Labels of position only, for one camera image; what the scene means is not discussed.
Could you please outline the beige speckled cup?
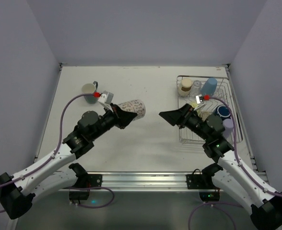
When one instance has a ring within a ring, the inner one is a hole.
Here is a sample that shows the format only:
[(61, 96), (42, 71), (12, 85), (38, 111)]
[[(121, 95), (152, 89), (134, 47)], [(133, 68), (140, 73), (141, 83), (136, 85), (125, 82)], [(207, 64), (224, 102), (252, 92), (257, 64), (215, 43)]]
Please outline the beige speckled cup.
[(202, 119), (202, 121), (205, 121), (212, 113), (209, 111), (202, 111), (200, 113), (200, 118)]

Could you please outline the floral mug orange inside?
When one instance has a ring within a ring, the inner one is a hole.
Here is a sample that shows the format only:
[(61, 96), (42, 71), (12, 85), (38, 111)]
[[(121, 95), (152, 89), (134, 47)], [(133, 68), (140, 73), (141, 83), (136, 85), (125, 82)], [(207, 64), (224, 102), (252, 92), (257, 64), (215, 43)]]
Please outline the floral mug orange inside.
[(123, 111), (136, 113), (137, 116), (133, 119), (133, 121), (136, 121), (136, 120), (143, 118), (146, 114), (145, 104), (140, 99), (135, 99), (135, 100), (123, 102), (123, 103), (118, 104), (118, 106)]

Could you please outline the cream tumbler brown band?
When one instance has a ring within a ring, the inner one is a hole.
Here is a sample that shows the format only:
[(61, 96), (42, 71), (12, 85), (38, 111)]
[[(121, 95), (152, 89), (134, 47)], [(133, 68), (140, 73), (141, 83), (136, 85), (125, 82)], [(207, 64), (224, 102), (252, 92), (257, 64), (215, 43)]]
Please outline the cream tumbler brown band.
[(192, 87), (192, 80), (188, 78), (183, 78), (177, 87), (178, 95), (181, 97), (186, 97), (190, 94)]

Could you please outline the dark blue mug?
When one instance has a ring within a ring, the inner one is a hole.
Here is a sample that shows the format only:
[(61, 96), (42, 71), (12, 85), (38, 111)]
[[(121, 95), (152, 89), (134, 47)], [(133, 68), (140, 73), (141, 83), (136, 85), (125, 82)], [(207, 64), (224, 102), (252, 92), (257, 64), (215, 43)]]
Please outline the dark blue mug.
[(213, 111), (215, 116), (220, 117), (223, 121), (226, 119), (231, 119), (231, 112), (230, 109), (225, 105), (219, 105)]

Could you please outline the lavender plastic cup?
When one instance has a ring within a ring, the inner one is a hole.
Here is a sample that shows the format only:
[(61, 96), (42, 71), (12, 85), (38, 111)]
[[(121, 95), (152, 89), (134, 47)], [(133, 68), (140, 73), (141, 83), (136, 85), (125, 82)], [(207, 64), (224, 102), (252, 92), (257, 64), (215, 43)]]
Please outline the lavender plastic cup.
[(230, 119), (230, 118), (223, 120), (223, 126), (224, 126), (223, 136), (224, 136), (224, 138), (229, 138), (231, 133), (234, 130), (233, 120)]

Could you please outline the grey teal mug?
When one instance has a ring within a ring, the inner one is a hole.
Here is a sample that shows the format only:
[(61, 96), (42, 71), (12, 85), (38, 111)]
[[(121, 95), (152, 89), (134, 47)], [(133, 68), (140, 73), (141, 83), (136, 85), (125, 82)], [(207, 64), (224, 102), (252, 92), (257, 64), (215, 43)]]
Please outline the grey teal mug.
[(93, 83), (87, 83), (82, 86), (82, 93), (85, 94), (84, 99), (88, 104), (95, 104), (97, 98), (94, 97), (94, 93), (97, 92), (98, 82), (94, 81)]

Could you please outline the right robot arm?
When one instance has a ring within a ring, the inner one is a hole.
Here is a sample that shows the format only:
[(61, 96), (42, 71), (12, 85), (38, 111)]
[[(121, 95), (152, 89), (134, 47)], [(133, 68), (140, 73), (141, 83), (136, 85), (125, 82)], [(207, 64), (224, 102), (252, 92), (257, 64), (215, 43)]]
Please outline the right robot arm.
[(225, 128), (219, 116), (211, 114), (202, 120), (190, 104), (160, 112), (159, 116), (172, 126), (188, 128), (205, 141), (204, 152), (214, 163), (202, 174), (242, 206), (258, 230), (276, 230), (282, 225), (282, 192), (262, 180), (239, 157), (235, 145), (223, 136)]

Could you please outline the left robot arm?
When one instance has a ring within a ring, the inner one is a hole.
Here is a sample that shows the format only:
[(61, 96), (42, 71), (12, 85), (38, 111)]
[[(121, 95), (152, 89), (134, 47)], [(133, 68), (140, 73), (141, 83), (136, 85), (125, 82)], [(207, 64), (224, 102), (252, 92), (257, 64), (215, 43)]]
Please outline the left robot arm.
[(61, 139), (56, 149), (31, 166), (9, 175), (0, 175), (0, 203), (10, 219), (25, 214), (36, 197), (34, 189), (55, 171), (75, 161), (94, 147), (94, 141), (113, 127), (126, 128), (145, 116), (144, 104), (137, 100), (110, 104), (105, 114), (85, 112), (74, 130)]

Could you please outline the clear glass cup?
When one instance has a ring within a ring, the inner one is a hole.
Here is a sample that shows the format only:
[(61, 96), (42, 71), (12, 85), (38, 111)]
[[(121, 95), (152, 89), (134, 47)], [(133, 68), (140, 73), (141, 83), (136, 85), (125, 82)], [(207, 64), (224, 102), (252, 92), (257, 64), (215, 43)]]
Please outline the clear glass cup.
[(201, 88), (202, 88), (202, 82), (201, 81), (199, 81), (199, 80), (193, 81), (190, 95), (193, 96), (193, 97), (200, 95)]

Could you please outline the light blue plastic cup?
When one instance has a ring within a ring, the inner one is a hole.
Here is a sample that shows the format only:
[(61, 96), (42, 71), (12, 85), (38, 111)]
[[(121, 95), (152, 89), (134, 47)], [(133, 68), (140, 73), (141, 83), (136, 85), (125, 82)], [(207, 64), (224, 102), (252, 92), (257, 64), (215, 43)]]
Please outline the light blue plastic cup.
[(212, 97), (214, 96), (214, 93), (216, 91), (216, 88), (217, 88), (217, 80), (216, 78), (208, 78), (206, 80), (206, 82), (203, 84), (200, 92), (201, 92), (201, 95), (203, 97), (205, 97), (206, 95)]

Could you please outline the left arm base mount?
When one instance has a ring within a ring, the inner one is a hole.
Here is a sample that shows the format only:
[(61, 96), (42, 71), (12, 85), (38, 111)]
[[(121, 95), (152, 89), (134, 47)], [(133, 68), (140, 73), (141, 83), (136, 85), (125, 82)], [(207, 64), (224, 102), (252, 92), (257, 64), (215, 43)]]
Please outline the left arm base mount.
[(73, 170), (77, 181), (71, 185), (73, 191), (69, 192), (69, 200), (71, 202), (81, 203), (83, 200), (87, 200), (90, 196), (89, 190), (77, 191), (77, 188), (91, 188), (100, 187), (102, 184), (101, 174), (89, 174), (79, 163), (72, 163), (69, 165), (69, 169)]

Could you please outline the aluminium mounting rail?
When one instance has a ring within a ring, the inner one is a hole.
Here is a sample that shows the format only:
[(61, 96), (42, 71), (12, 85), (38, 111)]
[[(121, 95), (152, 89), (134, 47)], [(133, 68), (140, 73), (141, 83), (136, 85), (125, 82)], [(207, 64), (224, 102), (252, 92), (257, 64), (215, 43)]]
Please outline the aluminium mounting rail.
[[(100, 187), (108, 187), (114, 191), (186, 191), (186, 174), (191, 172), (90, 172), (101, 174)], [(46, 179), (30, 175), (15, 182), (23, 195), (30, 193), (36, 197), (54, 193), (71, 187), (77, 181), (73, 170), (57, 171)]]

